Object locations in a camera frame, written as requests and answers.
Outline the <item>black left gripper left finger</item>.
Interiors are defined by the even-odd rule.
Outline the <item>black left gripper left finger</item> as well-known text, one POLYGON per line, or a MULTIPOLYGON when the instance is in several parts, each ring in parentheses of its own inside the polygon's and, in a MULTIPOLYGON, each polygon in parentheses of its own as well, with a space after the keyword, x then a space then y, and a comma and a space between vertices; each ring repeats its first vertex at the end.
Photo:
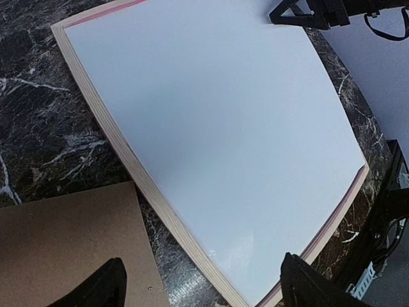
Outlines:
POLYGON ((121 258, 111 258, 67 295, 49 307, 124 307, 127 272, 121 258))

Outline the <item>black front table rail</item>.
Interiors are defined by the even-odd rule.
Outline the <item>black front table rail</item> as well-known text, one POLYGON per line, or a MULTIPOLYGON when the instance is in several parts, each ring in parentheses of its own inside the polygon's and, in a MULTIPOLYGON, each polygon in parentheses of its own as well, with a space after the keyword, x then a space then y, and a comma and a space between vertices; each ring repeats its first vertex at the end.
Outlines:
POLYGON ((381 190, 358 237, 353 241, 341 272, 332 278, 346 290, 356 284, 364 269, 373 263, 376 275, 401 241, 408 224, 408 165, 398 140, 388 140, 392 161, 381 184, 381 190))

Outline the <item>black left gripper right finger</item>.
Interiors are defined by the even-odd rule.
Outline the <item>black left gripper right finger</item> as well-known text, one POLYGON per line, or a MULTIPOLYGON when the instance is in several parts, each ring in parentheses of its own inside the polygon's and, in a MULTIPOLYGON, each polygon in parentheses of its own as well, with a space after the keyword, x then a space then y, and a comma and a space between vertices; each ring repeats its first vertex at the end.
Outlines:
POLYGON ((367 306, 337 288, 296 254, 285 254, 280 284, 285 306, 367 306))

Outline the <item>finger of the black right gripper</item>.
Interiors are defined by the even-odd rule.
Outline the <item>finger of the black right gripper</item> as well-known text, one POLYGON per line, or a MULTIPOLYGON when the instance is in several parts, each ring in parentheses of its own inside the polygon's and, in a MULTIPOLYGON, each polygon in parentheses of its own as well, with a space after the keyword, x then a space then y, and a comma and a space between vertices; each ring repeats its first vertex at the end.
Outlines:
POLYGON ((283 0, 269 13, 269 18, 272 24, 302 26, 307 28, 315 28, 321 30, 328 30, 329 23, 325 19, 324 13, 326 6, 324 1, 307 1, 308 7, 314 12, 294 13, 293 15, 284 15, 284 12, 294 7, 298 1, 283 0))

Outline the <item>brown cardboard backing board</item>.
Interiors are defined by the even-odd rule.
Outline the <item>brown cardboard backing board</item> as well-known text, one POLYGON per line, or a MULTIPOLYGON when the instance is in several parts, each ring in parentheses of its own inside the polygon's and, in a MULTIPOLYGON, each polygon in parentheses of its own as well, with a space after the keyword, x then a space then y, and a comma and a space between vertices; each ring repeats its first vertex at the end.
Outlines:
POLYGON ((111 258, 126 306, 168 306, 132 182, 1 209, 1 305, 47 306, 111 258))

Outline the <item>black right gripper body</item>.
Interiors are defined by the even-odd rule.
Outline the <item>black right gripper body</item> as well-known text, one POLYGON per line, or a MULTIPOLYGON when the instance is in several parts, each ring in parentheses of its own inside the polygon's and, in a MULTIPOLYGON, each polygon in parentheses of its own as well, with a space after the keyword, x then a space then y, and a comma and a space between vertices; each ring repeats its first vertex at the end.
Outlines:
POLYGON ((307 28, 328 30, 334 26, 347 26, 350 17, 366 15, 374 17, 381 10, 392 8, 408 8, 408 1, 370 1, 370 0, 345 0, 345 1, 307 1, 311 11, 311 19, 306 24, 307 28))

